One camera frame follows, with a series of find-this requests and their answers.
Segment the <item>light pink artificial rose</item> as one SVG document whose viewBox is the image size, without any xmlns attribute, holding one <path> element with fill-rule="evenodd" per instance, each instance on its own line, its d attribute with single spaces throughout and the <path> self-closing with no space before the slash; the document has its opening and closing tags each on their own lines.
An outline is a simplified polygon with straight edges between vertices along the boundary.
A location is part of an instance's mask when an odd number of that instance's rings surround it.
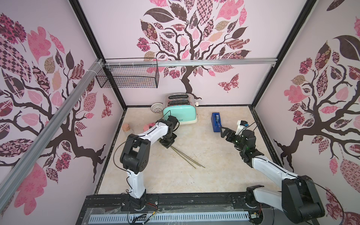
<svg viewBox="0 0 360 225">
<path fill-rule="evenodd" d="M 154 126 L 155 126 L 155 123 L 145 124 L 144 127 L 143 127 L 143 131 L 146 132 L 149 129 L 151 129 L 152 127 L 154 127 Z"/>
</svg>

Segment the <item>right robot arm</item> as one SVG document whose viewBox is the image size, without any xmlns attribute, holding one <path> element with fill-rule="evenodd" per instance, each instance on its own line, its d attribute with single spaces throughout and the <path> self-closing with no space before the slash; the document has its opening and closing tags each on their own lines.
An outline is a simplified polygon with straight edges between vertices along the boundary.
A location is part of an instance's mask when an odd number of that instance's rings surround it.
<svg viewBox="0 0 360 225">
<path fill-rule="evenodd" d="M 282 211 L 295 224 L 325 216 L 325 209 L 313 180 L 270 161 L 256 148 L 253 131 L 244 129 L 236 133 L 227 127 L 221 127 L 220 135 L 234 145 L 244 163 L 264 174 L 280 188 L 279 191 L 272 191 L 263 185 L 248 187 L 245 195 L 247 206 L 256 207 L 262 203 L 269 205 Z"/>
</svg>

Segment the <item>dark pink artificial rose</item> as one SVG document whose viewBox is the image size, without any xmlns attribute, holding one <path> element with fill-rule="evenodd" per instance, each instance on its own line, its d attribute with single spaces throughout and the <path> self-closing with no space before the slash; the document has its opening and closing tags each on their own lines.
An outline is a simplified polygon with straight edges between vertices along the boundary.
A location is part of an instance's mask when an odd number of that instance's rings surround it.
<svg viewBox="0 0 360 225">
<path fill-rule="evenodd" d="M 205 168 L 205 166 L 201 165 L 182 151 L 178 150 L 177 148 L 171 146 L 170 147 L 175 153 L 177 153 L 183 160 L 185 160 L 191 167 L 196 169 L 197 167 Z"/>
</svg>

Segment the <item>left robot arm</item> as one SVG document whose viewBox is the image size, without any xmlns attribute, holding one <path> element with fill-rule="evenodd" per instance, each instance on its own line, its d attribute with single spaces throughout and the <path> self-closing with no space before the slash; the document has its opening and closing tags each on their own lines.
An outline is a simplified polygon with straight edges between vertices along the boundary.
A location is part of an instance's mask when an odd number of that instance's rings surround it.
<svg viewBox="0 0 360 225">
<path fill-rule="evenodd" d="M 162 146 L 169 148 L 176 139 L 173 132 L 179 121 L 174 116 L 169 116 L 166 120 L 161 119 L 155 126 L 146 132 L 134 135 L 130 134 L 124 144 L 120 162 L 128 175 L 130 187 L 130 205 L 137 210 L 142 210 L 146 202 L 146 189 L 143 181 L 143 171 L 149 163 L 151 146 L 159 141 Z"/>
</svg>

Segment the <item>blue tape dispenser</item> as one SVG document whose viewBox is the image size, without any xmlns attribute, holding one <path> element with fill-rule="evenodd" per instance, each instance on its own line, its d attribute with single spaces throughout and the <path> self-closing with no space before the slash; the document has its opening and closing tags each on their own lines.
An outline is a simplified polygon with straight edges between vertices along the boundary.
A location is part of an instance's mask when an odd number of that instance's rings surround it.
<svg viewBox="0 0 360 225">
<path fill-rule="evenodd" d="M 211 115 L 211 123 L 213 132 L 221 132 L 221 118 L 219 112 L 213 112 Z"/>
</svg>

